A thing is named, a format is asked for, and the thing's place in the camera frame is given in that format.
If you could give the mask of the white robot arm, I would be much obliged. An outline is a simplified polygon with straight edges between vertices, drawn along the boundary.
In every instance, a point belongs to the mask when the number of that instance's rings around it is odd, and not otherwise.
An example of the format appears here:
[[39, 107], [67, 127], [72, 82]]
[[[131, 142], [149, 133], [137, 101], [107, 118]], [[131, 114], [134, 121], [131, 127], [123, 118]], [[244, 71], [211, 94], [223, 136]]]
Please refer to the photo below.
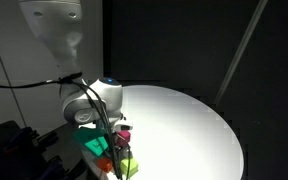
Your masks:
[[113, 132], [131, 130], [133, 123], [121, 112], [122, 85], [101, 77], [88, 85], [78, 61], [82, 41], [80, 0], [18, 0], [34, 36], [53, 56], [58, 68], [64, 119], [90, 126], [105, 118]]

